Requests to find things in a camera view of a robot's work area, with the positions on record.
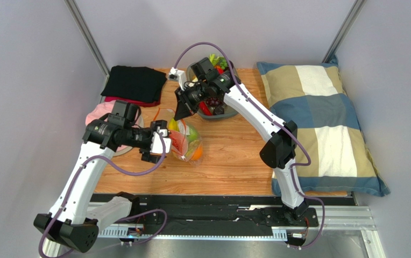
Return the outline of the yellow bananas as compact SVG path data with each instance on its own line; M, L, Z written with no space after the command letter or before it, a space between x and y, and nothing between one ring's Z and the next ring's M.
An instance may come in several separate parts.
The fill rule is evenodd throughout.
M178 123L177 123L177 121L175 121L174 118L172 118L172 119L168 122L167 128L168 128L170 131L179 131Z

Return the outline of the green apple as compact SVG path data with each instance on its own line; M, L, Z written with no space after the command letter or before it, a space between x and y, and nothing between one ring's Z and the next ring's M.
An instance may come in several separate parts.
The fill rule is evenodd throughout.
M193 141L198 140L200 138L200 136L199 136L199 133L196 129L189 126L187 128L186 138L187 138L188 142L193 142Z

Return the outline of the watermelon slice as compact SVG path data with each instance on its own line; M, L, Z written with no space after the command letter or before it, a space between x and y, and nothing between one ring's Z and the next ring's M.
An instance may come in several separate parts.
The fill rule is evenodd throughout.
M172 151L179 155L185 155L188 150L186 136L178 131L170 131L169 138L172 140Z

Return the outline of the clear orange zip top bag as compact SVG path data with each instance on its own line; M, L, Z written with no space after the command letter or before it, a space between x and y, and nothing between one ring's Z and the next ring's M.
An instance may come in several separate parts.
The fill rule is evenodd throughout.
M173 109L158 108L153 120L167 121L169 138L172 140L172 155L182 161L198 166L203 158L203 141L197 129L185 122L175 120Z

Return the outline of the orange fruit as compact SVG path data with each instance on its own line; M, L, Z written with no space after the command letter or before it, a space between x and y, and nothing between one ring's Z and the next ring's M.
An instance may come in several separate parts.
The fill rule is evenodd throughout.
M195 149L195 151L194 151L194 153L192 154L190 160L191 160L191 161L197 161L197 160L199 160L199 159L202 157L202 155L203 155L203 146L202 146L202 145L199 145L199 146Z

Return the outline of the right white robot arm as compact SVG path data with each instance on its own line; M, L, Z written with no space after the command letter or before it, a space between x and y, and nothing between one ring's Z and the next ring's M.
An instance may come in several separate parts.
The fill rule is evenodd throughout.
M295 170L295 149L301 144L297 140L297 125L285 122L270 113L236 76L233 65L220 73L208 58L190 66L196 81L187 79L186 73L172 67L168 79L177 81L175 91L177 107L175 120L196 114L199 104L210 97L223 97L223 102L236 110L260 134L265 145L259 155L265 165L272 168L281 189L281 200L292 219L299 219L307 205Z

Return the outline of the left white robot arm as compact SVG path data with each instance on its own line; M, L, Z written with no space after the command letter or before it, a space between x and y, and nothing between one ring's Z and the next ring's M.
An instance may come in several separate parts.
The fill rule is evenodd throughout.
M86 253L102 230L145 216L140 198L127 192L117 193L95 209L88 208L104 168L113 165L112 157L120 147L139 149L141 159L153 164L139 176L159 168L170 152L168 122L155 120L148 127L140 127L140 118L139 106L116 101L110 112L86 125L80 154L66 186L50 210L38 214L33 222L42 234L38 247L41 257L46 256L45 241L62 245L69 253Z

